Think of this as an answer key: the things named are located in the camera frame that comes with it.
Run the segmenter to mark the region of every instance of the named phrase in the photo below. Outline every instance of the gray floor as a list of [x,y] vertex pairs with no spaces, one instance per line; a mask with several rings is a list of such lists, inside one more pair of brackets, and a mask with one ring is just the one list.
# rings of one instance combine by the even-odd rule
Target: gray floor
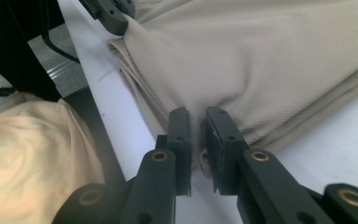
[[[72,55],[76,55],[74,44],[72,43],[65,24],[50,30],[50,38],[60,49]],[[68,96],[88,86],[81,66],[49,49],[43,42],[41,36],[32,39],[28,43],[39,62],[56,83],[57,89],[62,97]],[[0,76],[0,87],[10,86],[10,83]]]

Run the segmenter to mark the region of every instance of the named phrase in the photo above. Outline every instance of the folded beige fabric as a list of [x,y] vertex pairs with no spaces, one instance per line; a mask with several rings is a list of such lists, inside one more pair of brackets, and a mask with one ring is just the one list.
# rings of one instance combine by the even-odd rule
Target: folded beige fabric
[[0,223],[51,223],[76,189],[103,183],[86,124],[64,101],[0,113]]
[[206,175],[207,106],[225,109],[252,147],[276,151],[358,95],[358,1],[134,2],[135,20],[108,46],[163,126],[189,110]]

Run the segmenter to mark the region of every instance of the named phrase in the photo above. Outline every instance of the textured fabric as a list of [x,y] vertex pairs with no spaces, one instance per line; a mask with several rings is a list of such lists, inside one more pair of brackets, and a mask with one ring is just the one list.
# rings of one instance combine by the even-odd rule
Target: textured fabric
[[103,183],[85,123],[64,101],[0,113],[0,223],[51,223],[76,189]]
[[358,94],[358,1],[135,6],[135,20],[109,48],[156,117],[189,110],[194,162],[206,175],[207,106],[225,109],[252,147],[274,151]]

